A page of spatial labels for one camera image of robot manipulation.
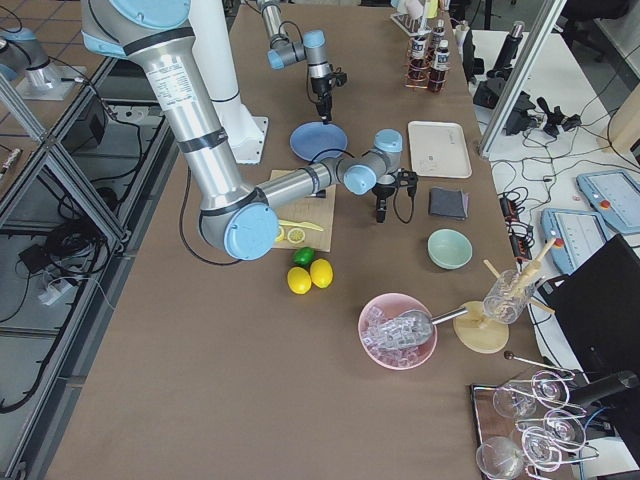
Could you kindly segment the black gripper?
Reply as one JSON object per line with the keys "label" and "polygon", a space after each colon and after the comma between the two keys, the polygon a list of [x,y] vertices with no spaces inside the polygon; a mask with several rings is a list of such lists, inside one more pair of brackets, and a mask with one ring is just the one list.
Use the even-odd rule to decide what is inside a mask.
{"label": "black gripper", "polygon": [[329,123],[331,121],[333,77],[328,74],[322,77],[311,77],[310,81],[313,92],[312,100],[316,105],[318,115],[324,123]]}
{"label": "black gripper", "polygon": [[384,175],[372,188],[376,197],[376,222],[383,223],[387,214],[387,199],[396,191],[396,178],[394,175]]}

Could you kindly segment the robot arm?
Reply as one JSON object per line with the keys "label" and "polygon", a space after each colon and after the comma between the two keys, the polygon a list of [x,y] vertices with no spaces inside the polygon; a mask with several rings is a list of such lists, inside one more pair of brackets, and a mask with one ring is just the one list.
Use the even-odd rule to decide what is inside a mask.
{"label": "robot arm", "polygon": [[142,68],[202,194],[201,237],[236,260],[255,260],[279,232],[277,208],[333,184],[363,195],[399,167],[402,135],[379,131],[356,158],[327,158],[252,185],[243,180],[203,73],[235,77],[224,11],[206,1],[84,1],[82,34],[94,53]]}
{"label": "robot arm", "polygon": [[305,63],[308,80],[314,97],[317,114],[324,124],[332,120],[332,90],[337,83],[338,72],[329,62],[326,39],[322,30],[302,33],[295,23],[281,17],[279,1],[257,1],[269,39],[267,60],[273,70]]}

